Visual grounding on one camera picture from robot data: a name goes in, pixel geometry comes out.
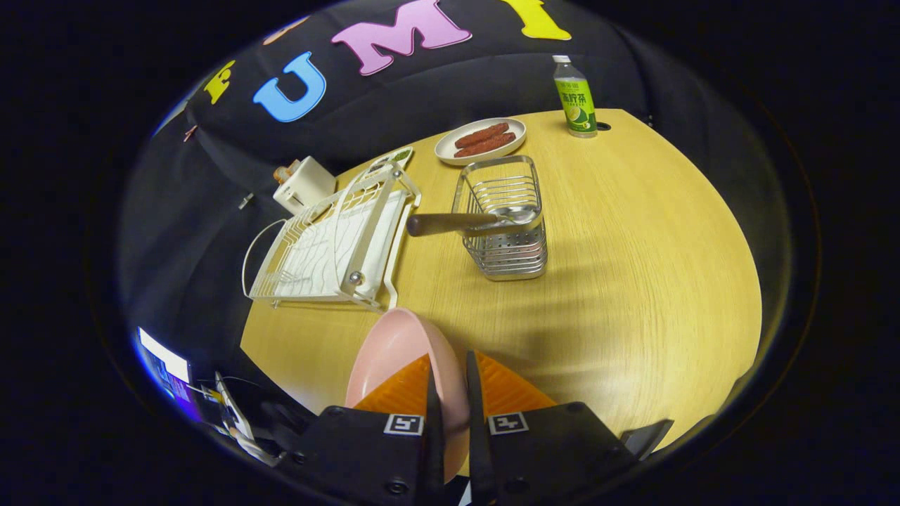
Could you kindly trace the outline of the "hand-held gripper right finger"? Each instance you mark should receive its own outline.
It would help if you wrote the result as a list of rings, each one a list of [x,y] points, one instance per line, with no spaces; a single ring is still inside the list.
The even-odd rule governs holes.
[[[466,356],[473,505],[581,505],[638,459],[582,401],[488,416],[475,350]]]

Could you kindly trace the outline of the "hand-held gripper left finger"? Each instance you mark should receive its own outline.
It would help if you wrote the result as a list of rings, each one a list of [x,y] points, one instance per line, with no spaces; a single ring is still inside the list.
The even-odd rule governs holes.
[[[364,398],[329,406],[288,442],[278,476],[316,502],[440,502],[444,430],[430,356]]]

